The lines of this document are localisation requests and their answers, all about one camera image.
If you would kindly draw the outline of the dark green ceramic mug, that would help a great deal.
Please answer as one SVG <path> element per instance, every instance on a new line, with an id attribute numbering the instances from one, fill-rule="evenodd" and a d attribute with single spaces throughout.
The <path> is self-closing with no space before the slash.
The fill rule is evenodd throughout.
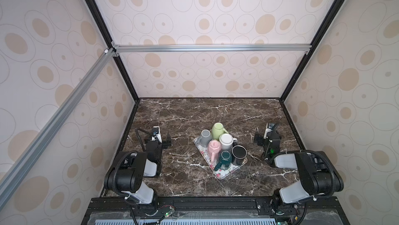
<path id="1" fill-rule="evenodd" d="M 232 155 L 229 151 L 222 151 L 219 157 L 219 161 L 214 168 L 214 171 L 222 170 L 226 171 L 229 169 L 232 163 Z"/>

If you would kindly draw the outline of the pink ceramic mug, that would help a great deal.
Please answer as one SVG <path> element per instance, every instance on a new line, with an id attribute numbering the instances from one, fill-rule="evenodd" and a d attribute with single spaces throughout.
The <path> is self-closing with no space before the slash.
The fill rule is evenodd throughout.
<path id="1" fill-rule="evenodd" d="M 212 140 L 208 144 L 208 156 L 210 158 L 210 163 L 215 164 L 218 157 L 219 153 L 221 151 L 221 144 L 217 140 Z"/>

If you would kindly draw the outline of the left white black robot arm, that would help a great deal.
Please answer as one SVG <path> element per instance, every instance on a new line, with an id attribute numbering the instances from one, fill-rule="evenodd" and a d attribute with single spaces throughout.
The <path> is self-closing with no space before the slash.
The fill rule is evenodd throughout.
<path id="1" fill-rule="evenodd" d="M 171 137 L 163 141 L 159 126 L 151 131 L 135 129 L 141 152 L 121 151 L 116 156 L 104 178 L 104 188 L 123 197 L 131 205 L 158 207 L 156 192 L 143 182 L 143 178 L 159 177 L 162 171 L 163 150 L 171 146 Z"/>

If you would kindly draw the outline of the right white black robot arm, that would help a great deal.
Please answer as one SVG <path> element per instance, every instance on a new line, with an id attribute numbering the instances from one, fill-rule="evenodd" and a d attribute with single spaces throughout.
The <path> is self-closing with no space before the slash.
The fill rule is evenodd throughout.
<path id="1" fill-rule="evenodd" d="M 299 174 L 295 183 L 274 191 L 271 200 L 273 209 L 283 205 L 328 199 L 344 189 L 344 181 L 333 163 L 323 151 L 280 151 L 281 135 L 276 130 L 267 130 L 265 135 L 256 132 L 254 143 L 262 146 L 261 158 L 274 168 L 292 169 Z"/>

